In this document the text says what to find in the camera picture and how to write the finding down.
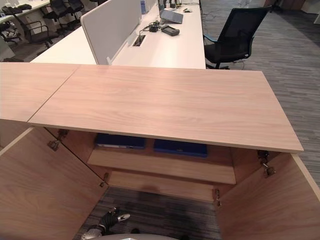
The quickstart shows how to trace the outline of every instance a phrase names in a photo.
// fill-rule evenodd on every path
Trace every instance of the wooden countertop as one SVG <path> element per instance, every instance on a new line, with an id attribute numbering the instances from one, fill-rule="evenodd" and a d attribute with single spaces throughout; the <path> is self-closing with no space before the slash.
<path id="1" fill-rule="evenodd" d="M 303 150 L 260 71 L 81 65 L 29 123 L 249 149 Z"/>
<path id="2" fill-rule="evenodd" d="M 27 122 L 79 66 L 2 62 L 0 119 Z"/>

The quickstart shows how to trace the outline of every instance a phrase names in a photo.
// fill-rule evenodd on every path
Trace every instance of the open cabinet door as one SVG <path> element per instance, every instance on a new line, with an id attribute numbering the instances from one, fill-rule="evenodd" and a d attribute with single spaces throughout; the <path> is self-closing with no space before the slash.
<path id="1" fill-rule="evenodd" d="M 295 154 L 281 153 L 226 193 L 217 209 L 223 240 L 319 240 L 320 191 Z"/>
<path id="2" fill-rule="evenodd" d="M 71 240 L 107 189 L 44 128 L 0 151 L 0 239 Z"/>

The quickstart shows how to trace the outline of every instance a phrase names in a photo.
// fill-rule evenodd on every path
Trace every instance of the desk leg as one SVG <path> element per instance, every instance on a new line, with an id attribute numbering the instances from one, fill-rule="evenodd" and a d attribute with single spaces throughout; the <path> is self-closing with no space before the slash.
<path id="1" fill-rule="evenodd" d="M 15 54 L 9 47 L 9 45 L 0 37 L 0 61 L 3 61 L 5 58 L 12 58 Z"/>

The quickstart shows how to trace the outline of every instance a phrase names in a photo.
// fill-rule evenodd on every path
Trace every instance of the metal hinge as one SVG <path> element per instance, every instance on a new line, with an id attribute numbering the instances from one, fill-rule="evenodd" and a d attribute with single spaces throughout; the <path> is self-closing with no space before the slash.
<path id="1" fill-rule="evenodd" d="M 67 136 L 68 132 L 69 130 L 59 129 L 57 140 L 48 142 L 47 145 L 49 146 L 49 148 L 51 148 L 53 151 L 57 151 L 59 148 L 59 143 L 62 143 L 62 139 Z"/>
<path id="2" fill-rule="evenodd" d="M 107 184 L 107 180 L 108 180 L 108 177 L 109 177 L 109 173 L 106 172 L 103 176 L 103 181 L 100 183 L 100 187 L 103 188 L 105 184 Z"/>
<path id="3" fill-rule="evenodd" d="M 218 208 L 220 208 L 222 206 L 222 203 L 220 202 L 220 191 L 219 191 L 219 188 L 215 189 L 215 202 L 216 202 L 216 206 Z"/>
<path id="4" fill-rule="evenodd" d="M 260 160 L 261 166 L 264 168 L 264 177 L 268 178 L 276 173 L 273 166 L 268 165 L 269 152 L 265 150 L 258 150 L 258 159 Z"/>

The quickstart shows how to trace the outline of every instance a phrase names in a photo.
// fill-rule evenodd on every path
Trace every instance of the wooden shelf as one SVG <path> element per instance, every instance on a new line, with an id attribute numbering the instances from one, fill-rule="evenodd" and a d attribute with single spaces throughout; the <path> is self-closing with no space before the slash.
<path id="1" fill-rule="evenodd" d="M 160 176 L 112 171 L 108 185 L 147 193 L 162 194 L 204 202 L 214 202 L 212 184 L 189 182 Z"/>
<path id="2" fill-rule="evenodd" d="M 91 165 L 223 184 L 236 184 L 229 147 L 208 145 L 208 157 L 194 157 L 154 152 L 154 139 L 147 139 L 145 149 L 95 148 Z"/>

